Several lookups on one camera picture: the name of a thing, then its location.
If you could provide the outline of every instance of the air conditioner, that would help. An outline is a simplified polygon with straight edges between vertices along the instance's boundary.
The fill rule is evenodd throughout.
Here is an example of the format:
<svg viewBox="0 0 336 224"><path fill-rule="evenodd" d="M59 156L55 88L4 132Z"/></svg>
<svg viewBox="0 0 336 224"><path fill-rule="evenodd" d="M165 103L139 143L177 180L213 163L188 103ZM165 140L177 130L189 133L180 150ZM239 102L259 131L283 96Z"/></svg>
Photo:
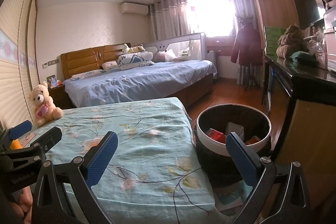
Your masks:
<svg viewBox="0 0 336 224"><path fill-rule="evenodd" d="M148 14L148 6L135 4L135 3L128 3L124 2L121 5L121 13L130 13L130 14L140 14L140 15L147 15Z"/></svg>

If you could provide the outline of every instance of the blue bed sheet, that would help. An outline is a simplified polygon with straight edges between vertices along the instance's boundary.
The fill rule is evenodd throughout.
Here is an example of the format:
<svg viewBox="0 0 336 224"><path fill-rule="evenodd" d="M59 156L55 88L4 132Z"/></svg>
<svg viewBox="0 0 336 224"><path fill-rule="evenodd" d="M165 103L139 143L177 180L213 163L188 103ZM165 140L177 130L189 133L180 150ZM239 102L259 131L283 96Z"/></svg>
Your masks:
<svg viewBox="0 0 336 224"><path fill-rule="evenodd" d="M177 98L67 109L63 118L36 129L31 142L54 126L63 133L47 153L54 164L85 155L108 131L117 133L118 148L92 187L115 224L229 223L215 208ZM73 191L65 186L77 212Z"/></svg>
<svg viewBox="0 0 336 224"><path fill-rule="evenodd" d="M215 72L207 60L165 62L63 83L76 107L87 107L164 98Z"/></svg>

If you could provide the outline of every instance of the television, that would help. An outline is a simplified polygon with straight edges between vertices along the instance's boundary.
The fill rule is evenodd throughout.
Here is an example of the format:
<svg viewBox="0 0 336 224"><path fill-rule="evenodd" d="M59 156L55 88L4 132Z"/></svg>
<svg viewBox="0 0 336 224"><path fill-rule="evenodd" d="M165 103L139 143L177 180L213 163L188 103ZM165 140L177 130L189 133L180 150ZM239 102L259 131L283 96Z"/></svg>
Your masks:
<svg viewBox="0 0 336 224"><path fill-rule="evenodd" d="M295 0L295 5L302 30L323 19L325 13L323 0Z"/></svg>

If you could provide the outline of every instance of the red coat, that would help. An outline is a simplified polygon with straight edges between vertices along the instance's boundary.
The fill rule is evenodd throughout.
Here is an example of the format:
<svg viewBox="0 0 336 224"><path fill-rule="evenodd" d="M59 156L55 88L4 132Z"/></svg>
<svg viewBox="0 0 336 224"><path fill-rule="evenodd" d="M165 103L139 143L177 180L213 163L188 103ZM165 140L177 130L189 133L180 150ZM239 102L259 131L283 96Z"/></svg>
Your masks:
<svg viewBox="0 0 336 224"><path fill-rule="evenodd" d="M251 25L246 24L238 31L231 54L232 63L237 63L238 53L239 65L259 66L263 63L260 35Z"/></svg>

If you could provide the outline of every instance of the wall socket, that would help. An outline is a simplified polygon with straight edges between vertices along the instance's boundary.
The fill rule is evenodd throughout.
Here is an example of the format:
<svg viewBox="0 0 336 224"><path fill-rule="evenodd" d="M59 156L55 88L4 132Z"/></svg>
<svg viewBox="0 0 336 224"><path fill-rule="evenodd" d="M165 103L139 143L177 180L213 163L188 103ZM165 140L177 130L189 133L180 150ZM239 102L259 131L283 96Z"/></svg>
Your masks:
<svg viewBox="0 0 336 224"><path fill-rule="evenodd" d="M58 63L59 63L58 59L51 60L51 61L48 61L47 63L42 64L42 68L45 69L48 66L52 66L52 65L55 65L55 64L58 64Z"/></svg>

